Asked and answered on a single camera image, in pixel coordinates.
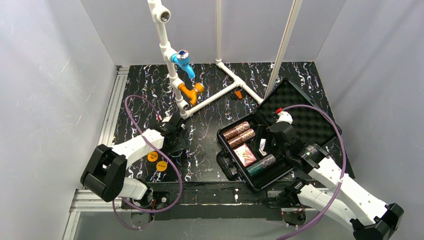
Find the green poker chip stack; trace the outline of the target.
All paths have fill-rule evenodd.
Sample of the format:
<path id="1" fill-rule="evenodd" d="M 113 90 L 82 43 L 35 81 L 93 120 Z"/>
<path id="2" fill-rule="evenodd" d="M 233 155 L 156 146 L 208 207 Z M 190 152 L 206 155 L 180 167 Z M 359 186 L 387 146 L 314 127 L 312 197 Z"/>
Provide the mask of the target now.
<path id="1" fill-rule="evenodd" d="M 263 159 L 256 161 L 246 168 L 249 177 L 254 177 L 264 171 L 269 166 L 276 162 L 276 157 L 273 154 L 265 156 Z"/>

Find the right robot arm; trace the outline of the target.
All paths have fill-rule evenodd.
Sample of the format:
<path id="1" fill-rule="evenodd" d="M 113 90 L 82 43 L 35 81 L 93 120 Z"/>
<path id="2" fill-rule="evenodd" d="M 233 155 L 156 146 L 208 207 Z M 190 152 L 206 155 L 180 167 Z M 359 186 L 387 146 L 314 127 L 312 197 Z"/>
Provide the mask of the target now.
<path id="1" fill-rule="evenodd" d="M 287 122 L 271 125 L 269 150 L 317 180 L 328 191 L 321 191 L 297 177 L 269 201 L 276 204 L 304 205 L 327 215 L 352 230 L 356 240 L 388 240 L 398 229 L 404 210 L 396 203 L 376 198 L 342 170 L 319 144 L 300 139 Z"/>

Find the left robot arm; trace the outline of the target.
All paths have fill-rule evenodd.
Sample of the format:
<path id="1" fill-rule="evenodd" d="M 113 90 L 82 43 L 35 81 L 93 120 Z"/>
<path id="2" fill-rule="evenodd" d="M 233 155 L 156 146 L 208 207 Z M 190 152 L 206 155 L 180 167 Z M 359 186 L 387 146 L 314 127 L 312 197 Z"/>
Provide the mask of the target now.
<path id="1" fill-rule="evenodd" d="M 180 117 L 164 120 L 123 143 L 98 145 L 82 172 L 80 183 L 105 202 L 123 197 L 140 201 L 152 192 L 143 181 L 126 176 L 136 161 L 157 150 L 178 152 L 182 147 L 186 121 Z"/>

